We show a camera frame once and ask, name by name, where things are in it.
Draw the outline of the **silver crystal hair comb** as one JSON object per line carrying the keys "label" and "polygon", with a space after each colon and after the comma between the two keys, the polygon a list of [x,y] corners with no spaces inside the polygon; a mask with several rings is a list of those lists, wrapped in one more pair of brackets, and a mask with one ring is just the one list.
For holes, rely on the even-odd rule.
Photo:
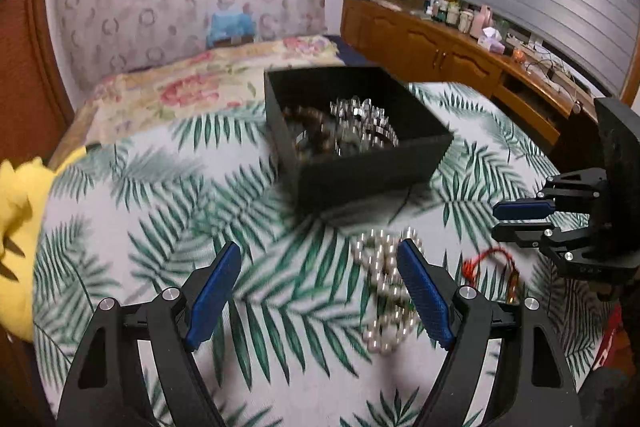
{"label": "silver crystal hair comb", "polygon": [[390,125],[386,110],[370,98],[339,98],[330,104],[335,120],[334,150],[338,156],[350,156],[396,147],[399,139]]}

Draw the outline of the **black square jewelry box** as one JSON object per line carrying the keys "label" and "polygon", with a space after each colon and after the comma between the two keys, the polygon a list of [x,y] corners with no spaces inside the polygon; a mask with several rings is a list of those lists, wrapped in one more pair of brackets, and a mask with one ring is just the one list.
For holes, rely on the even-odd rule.
{"label": "black square jewelry box", "polygon": [[264,95],[285,186],[304,211],[425,185],[454,139],[381,67],[269,69]]}

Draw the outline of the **palm leaf print tablecloth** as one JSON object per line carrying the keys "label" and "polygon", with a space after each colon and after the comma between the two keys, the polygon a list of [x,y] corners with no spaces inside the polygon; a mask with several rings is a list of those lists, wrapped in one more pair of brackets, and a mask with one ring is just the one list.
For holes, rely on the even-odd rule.
{"label": "palm leaf print tablecloth", "polygon": [[427,188],[296,212],[265,106],[246,103],[102,145],[53,184],[34,278],[34,343],[51,409],[99,302],[143,303],[243,254],[230,305],[195,360],[230,426],[409,426],[445,352],[414,331],[390,355],[362,335],[385,303],[350,245],[413,229],[458,277],[489,245],[491,207],[537,192],[555,167],[498,107],[456,84],[412,93],[454,134]]}

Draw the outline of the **pink bottle on sideboard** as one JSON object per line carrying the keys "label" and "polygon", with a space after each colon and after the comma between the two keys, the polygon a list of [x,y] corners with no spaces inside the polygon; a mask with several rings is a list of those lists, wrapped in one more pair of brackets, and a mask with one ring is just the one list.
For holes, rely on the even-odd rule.
{"label": "pink bottle on sideboard", "polygon": [[470,36],[479,39],[483,35],[483,30],[492,24],[492,11],[488,5],[482,5],[478,11],[474,12]]}

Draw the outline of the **white jar on sideboard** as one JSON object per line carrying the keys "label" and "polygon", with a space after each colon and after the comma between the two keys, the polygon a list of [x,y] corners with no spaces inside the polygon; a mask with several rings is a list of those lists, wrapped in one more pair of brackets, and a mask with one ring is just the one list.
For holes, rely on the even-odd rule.
{"label": "white jar on sideboard", "polygon": [[474,20],[474,13],[469,10],[463,10],[459,13],[458,31],[462,34],[468,34]]}

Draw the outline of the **wooden sideboard cabinet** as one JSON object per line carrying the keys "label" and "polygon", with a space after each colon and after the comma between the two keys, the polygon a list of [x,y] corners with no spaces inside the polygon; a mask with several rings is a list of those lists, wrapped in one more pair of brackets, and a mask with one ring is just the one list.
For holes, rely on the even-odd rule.
{"label": "wooden sideboard cabinet", "polygon": [[537,66],[490,53],[472,38],[369,0],[343,0],[341,37],[403,82],[457,82],[495,102],[545,150],[600,143],[596,113]]}

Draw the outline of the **yellow plush toy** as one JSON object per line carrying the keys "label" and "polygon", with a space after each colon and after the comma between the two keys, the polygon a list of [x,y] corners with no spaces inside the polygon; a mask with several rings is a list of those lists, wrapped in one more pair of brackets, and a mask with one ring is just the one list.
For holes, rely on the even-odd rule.
{"label": "yellow plush toy", "polygon": [[38,236],[54,179],[86,156],[85,147],[73,150],[52,170],[39,157],[15,167],[1,161],[0,234],[1,326],[12,336],[32,341],[32,288]]}

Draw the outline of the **brown louvered wardrobe door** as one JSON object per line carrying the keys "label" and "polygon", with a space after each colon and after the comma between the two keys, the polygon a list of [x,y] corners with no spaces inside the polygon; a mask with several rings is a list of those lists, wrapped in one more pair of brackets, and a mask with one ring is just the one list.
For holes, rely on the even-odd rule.
{"label": "brown louvered wardrobe door", "polygon": [[50,158],[74,110],[56,64],[46,0],[1,0],[0,86],[1,158]]}

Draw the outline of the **blue plush toy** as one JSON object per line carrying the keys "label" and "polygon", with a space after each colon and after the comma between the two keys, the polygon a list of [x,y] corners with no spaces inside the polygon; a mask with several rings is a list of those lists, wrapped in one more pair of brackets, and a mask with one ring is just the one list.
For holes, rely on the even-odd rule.
{"label": "blue plush toy", "polygon": [[206,46],[213,49],[224,42],[239,43],[255,37],[255,24],[245,13],[212,15],[206,35]]}

